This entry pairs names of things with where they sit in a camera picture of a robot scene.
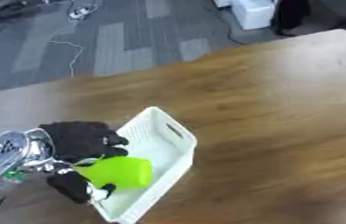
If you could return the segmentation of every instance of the gray carpet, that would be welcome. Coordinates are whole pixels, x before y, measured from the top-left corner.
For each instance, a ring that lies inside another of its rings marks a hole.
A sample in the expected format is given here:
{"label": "gray carpet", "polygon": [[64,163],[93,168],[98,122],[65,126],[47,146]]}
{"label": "gray carpet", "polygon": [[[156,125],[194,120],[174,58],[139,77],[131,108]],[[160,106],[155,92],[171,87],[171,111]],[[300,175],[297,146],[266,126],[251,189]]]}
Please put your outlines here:
{"label": "gray carpet", "polygon": [[[240,46],[228,39],[229,27],[231,36],[244,45],[280,38],[269,29],[243,31],[231,12],[217,10],[212,0],[75,0],[74,7],[87,4],[99,8],[78,24],[68,22],[69,3],[46,5],[0,24],[0,90],[195,60],[207,52]],[[295,32],[329,27],[311,19]],[[71,73],[77,46],[83,51]]]}

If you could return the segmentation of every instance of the white box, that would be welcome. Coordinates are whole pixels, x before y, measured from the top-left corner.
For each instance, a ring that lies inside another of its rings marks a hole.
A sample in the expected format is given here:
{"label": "white box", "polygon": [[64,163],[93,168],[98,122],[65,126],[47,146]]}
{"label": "white box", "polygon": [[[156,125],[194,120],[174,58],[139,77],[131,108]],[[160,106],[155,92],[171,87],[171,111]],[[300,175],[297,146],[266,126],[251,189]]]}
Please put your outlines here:
{"label": "white box", "polygon": [[215,0],[215,4],[218,8],[226,7],[231,5],[231,0]]}
{"label": "white box", "polygon": [[232,11],[244,30],[271,25],[275,13],[272,0],[231,0]]}
{"label": "white box", "polygon": [[148,187],[113,192],[100,201],[91,199],[107,222],[138,221],[192,166],[197,139],[159,108],[147,108],[117,131],[129,140],[130,157],[147,158],[152,164]]}

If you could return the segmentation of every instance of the green bottle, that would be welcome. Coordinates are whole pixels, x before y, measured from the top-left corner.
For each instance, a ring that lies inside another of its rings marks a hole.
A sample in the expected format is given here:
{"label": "green bottle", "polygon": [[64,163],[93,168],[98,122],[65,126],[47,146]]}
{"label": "green bottle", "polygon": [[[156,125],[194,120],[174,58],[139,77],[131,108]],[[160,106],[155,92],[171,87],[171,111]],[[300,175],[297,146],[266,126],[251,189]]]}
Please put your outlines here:
{"label": "green bottle", "polygon": [[151,183],[151,162],[142,158],[111,157],[97,160],[91,166],[76,166],[74,169],[89,179],[95,188],[113,184],[117,190],[131,189]]}

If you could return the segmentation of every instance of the black glove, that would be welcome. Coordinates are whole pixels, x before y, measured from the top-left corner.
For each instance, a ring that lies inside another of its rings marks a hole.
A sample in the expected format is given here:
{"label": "black glove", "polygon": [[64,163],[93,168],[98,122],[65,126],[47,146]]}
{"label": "black glove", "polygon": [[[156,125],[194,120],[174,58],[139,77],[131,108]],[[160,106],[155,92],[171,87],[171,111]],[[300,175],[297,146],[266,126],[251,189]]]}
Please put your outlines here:
{"label": "black glove", "polygon": [[85,158],[112,158],[127,156],[128,151],[114,145],[126,145],[128,140],[119,136],[103,122],[54,122],[41,124],[53,140],[54,158],[77,163]]}
{"label": "black glove", "polygon": [[47,184],[76,203],[85,203],[90,199],[87,193],[88,180],[76,171],[52,175],[47,178]]}

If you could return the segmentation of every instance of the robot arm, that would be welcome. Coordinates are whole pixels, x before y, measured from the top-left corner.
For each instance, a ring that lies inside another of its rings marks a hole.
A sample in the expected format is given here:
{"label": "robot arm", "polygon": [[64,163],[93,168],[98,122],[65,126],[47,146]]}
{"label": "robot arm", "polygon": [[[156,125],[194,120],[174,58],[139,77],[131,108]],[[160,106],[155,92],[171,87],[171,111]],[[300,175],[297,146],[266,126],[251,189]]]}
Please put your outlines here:
{"label": "robot arm", "polygon": [[34,172],[52,174],[52,186],[65,194],[65,189],[61,191],[65,185],[56,185],[65,183],[59,175],[72,172],[74,164],[84,159],[126,156],[126,150],[114,145],[127,143],[100,122],[57,122],[26,132],[4,132],[0,135],[0,203],[25,175]]}

